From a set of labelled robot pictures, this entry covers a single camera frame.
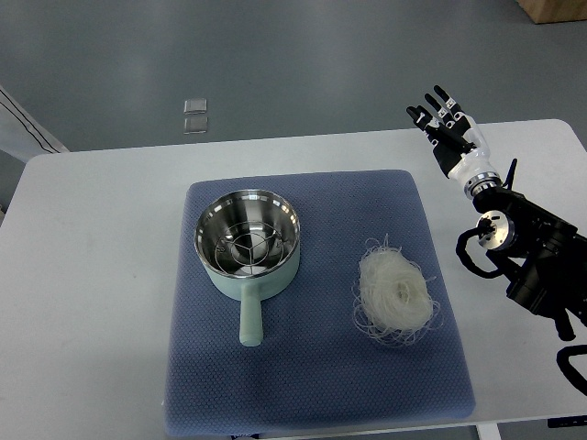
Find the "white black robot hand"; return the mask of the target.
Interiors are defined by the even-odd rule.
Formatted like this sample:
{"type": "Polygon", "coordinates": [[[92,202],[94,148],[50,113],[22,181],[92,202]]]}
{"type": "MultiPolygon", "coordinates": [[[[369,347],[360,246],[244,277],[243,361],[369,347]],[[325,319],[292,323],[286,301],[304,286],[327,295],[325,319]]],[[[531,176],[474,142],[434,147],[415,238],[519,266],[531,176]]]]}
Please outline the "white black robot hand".
{"type": "Polygon", "coordinates": [[[432,145],[442,173],[459,183],[468,198],[502,184],[490,163],[491,151],[476,121],[442,87],[425,95],[429,107],[409,106],[407,114],[432,145]]]}

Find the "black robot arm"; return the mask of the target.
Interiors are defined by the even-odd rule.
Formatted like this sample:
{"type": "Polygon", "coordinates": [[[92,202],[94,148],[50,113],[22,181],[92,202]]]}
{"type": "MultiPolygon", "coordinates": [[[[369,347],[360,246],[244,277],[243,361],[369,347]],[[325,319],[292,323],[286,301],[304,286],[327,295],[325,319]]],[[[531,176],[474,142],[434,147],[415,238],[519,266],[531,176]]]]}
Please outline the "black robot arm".
{"type": "Polygon", "coordinates": [[[553,321],[561,340],[575,333],[570,317],[586,321],[586,239],[576,226],[530,202],[491,170],[477,171],[463,189],[481,217],[463,232],[456,254],[471,273],[504,276],[506,296],[530,313],[553,321]]]}

